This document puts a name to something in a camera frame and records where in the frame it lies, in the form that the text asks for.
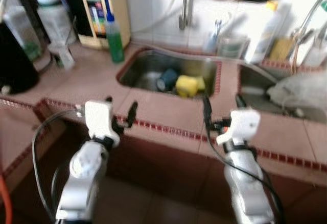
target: green dish soap bottle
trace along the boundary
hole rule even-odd
[[[125,56],[120,28],[110,11],[108,11],[107,14],[106,35],[109,43],[109,50],[111,53],[112,61],[114,63],[123,62]]]

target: sink basin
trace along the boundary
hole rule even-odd
[[[144,50],[131,60],[125,70],[118,77],[118,81],[128,87],[139,88],[160,92],[156,83],[160,76],[169,68],[174,69],[180,75],[192,77],[202,76],[205,83],[205,91],[212,96],[215,92],[216,73],[218,66],[216,61],[203,58],[185,58],[184,54],[167,54],[157,50]],[[166,93],[176,94],[174,90]]]
[[[256,71],[248,67],[241,68],[241,95],[248,106],[268,113],[283,115],[288,114],[289,116],[294,117],[297,117],[294,113],[295,109],[300,108],[303,111],[305,119],[320,123],[327,123],[326,113],[321,109],[308,107],[286,107],[283,111],[281,106],[271,102],[269,95],[266,94],[267,89],[273,85],[274,83],[272,81]]]

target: black cable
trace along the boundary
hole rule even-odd
[[[206,127],[206,134],[207,134],[207,139],[208,139],[208,143],[211,147],[211,149],[213,150],[213,152],[215,153],[216,157],[218,158],[219,161],[221,161],[223,164],[228,165],[234,169],[237,169],[245,174],[247,174],[248,176],[254,178],[255,180],[259,181],[264,187],[266,187],[270,193],[272,194],[273,200],[275,202],[275,206],[276,209],[279,213],[279,220],[280,220],[280,224],[284,224],[285,223],[285,216],[284,216],[284,209],[283,209],[283,205],[281,202],[281,199],[279,198],[278,194],[275,192],[275,190],[273,189],[271,182],[270,184],[266,183],[265,181],[261,180],[259,177],[253,175],[252,173],[239,168],[237,166],[234,166],[232,163],[228,162],[227,160],[225,160],[225,158],[214,148],[214,146],[211,143],[211,137],[210,137],[210,131],[209,129]]]
[[[266,177],[268,183],[270,184],[270,186],[273,188],[272,186],[272,182],[270,180],[270,177],[268,175],[268,173],[263,169],[261,168],[261,171],[263,172],[264,176]],[[276,206],[276,210],[279,214],[279,216],[281,216],[281,219],[284,220],[284,223],[285,223],[285,214],[284,214],[284,207],[283,207],[283,203],[281,201],[281,199],[279,198],[279,196],[277,195],[277,198],[274,194],[270,193],[271,195],[271,198]]]
[[[57,196],[56,196],[56,186],[57,186],[57,180],[60,172],[66,168],[67,161],[65,161],[63,164],[61,164],[59,167],[57,167],[55,173],[53,174],[52,181],[51,181],[51,199],[52,199],[52,208],[54,210],[54,213],[57,211]]]
[[[37,138],[39,137],[39,135],[41,134],[41,132],[44,130],[45,127],[47,127],[51,122],[55,121],[56,119],[63,117],[67,114],[70,113],[76,113],[78,110],[77,109],[70,109],[70,110],[66,110],[66,111],[62,111],[62,112],[58,112],[54,115],[52,115],[51,117],[49,117],[48,119],[46,119],[37,129],[33,139],[32,139],[32,158],[33,158],[33,167],[34,167],[34,174],[35,174],[35,181],[36,181],[36,186],[37,186],[37,190],[38,193],[40,195],[42,204],[50,218],[51,221],[55,221],[55,215],[52,213],[51,209],[44,197],[43,194],[43,188],[41,186],[40,183],[40,178],[39,178],[39,170],[38,170],[38,165],[37,165],[37,153],[36,153],[36,142],[37,142]]]

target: blue cup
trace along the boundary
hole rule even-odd
[[[174,88],[178,79],[178,73],[172,69],[167,69],[157,80],[157,88],[160,91],[170,91]]]

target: bottle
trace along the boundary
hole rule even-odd
[[[43,23],[51,43],[72,44],[76,41],[76,34],[66,8],[61,3],[51,6],[39,6],[37,13]]]
[[[266,8],[260,13],[258,24],[249,33],[251,42],[245,55],[246,63],[261,63],[271,49],[282,19],[282,16],[277,12],[277,8],[277,2],[268,1]]]
[[[114,16],[108,11],[106,34],[109,43],[109,49],[114,63],[123,62],[125,59],[124,49],[118,23],[114,20]]]

